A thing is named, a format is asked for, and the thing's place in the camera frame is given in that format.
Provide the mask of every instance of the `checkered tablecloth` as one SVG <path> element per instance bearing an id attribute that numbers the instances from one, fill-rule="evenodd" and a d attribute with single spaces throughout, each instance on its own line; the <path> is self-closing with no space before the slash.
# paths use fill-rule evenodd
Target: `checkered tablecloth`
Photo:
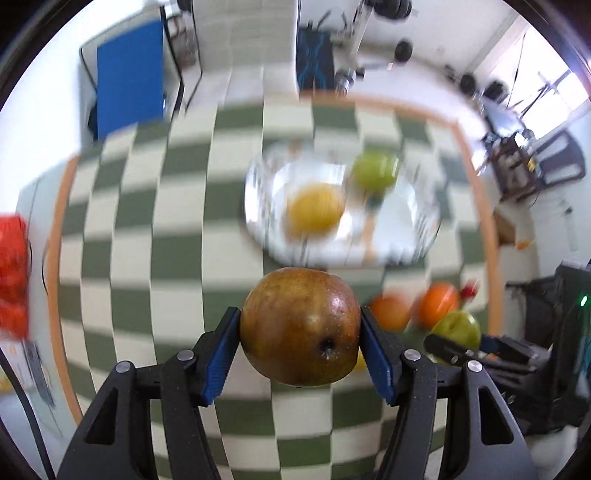
<path id="1" fill-rule="evenodd" d="M 333 273 L 361 302 L 384 287 L 414 296 L 434 280 L 478 279 L 469 308 L 487 330 L 478 214 L 449 127 L 310 100 L 201 108 L 172 124 L 116 132 L 78 160 L 62 230 L 59 310 L 83 411 L 118 361 L 143 367 L 192 347 L 280 266 L 246 233 L 243 181 L 266 145 L 293 138 L 347 152 L 385 145 L 408 166 L 421 165 L 443 217 L 425 259 Z M 151 411 L 158 472 L 171 478 L 160 405 Z M 375 394 L 365 371 L 325 387 L 286 387 L 259 375 L 239 348 L 221 397 L 201 412 L 223 479 L 323 480 L 377 468 L 397 409 Z M 440 401 L 433 449 L 442 445 L 445 413 Z"/>

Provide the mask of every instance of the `wall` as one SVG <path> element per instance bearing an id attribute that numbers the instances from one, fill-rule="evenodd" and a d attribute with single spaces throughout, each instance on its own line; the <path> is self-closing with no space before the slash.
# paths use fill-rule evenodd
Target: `wall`
<path id="1" fill-rule="evenodd" d="M 12 212 L 27 183 L 89 141 L 81 96 L 90 89 L 79 47 L 147 0 L 94 0 L 33 60 L 0 111 L 0 212 Z"/>
<path id="2" fill-rule="evenodd" d="M 342 28 L 340 13 L 344 11 L 350 21 L 358 4 L 358 0 L 303 0 L 300 25 L 308 20 L 317 22 L 333 8 L 323 28 Z M 374 15 L 363 40 L 394 46 L 406 37 L 414 43 L 418 57 L 465 72 L 486 55 L 486 48 L 494 46 L 491 39 L 499 38 L 499 29 L 501 33 L 506 30 L 506 23 L 510 25 L 515 15 L 503 0 L 413 0 L 413 13 L 406 21 L 392 22 Z"/>
<path id="3" fill-rule="evenodd" d="M 576 118 L 578 112 L 583 115 Z M 591 259 L 591 103 L 580 107 L 575 118 L 545 137 L 567 128 L 583 150 L 587 176 L 541 194 L 531 207 L 542 276 L 552 275 L 562 260 L 586 265 Z M 564 212 L 568 207 L 573 208 L 570 215 Z"/>

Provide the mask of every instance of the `green fruit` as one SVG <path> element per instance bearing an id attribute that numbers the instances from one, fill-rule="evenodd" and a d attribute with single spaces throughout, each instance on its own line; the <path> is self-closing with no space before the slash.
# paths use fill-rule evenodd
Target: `green fruit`
<path id="1" fill-rule="evenodd" d="M 391 153 L 366 150 L 357 157 L 352 176 L 355 183 L 370 192 L 383 192 L 396 183 L 400 161 Z"/>
<path id="2" fill-rule="evenodd" d="M 454 310 L 443 317 L 431 333 L 447 338 L 466 349 L 478 350 L 480 347 L 480 326 L 472 315 L 463 310 Z"/>

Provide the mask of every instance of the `plate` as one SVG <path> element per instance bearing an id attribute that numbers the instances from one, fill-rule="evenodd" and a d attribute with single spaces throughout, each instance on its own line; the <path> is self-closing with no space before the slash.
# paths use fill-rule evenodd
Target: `plate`
<path id="1" fill-rule="evenodd" d="M 404 163 L 396 185 L 371 196 L 349 181 L 354 155 L 315 151 L 312 143 L 276 143 L 254 159 L 244 189 L 249 233 L 280 264 L 360 267 L 412 264 L 431 248 L 441 214 L 420 171 Z M 327 235 L 296 238 L 286 225 L 287 202 L 313 183 L 329 183 L 345 196 L 345 211 Z"/>

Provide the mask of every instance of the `red bag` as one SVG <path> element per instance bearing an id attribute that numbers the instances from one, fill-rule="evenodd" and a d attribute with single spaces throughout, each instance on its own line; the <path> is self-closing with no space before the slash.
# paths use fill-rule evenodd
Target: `red bag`
<path id="1" fill-rule="evenodd" d="M 17 339 L 28 335 L 25 230 L 20 216 L 0 216 L 0 333 Z"/>

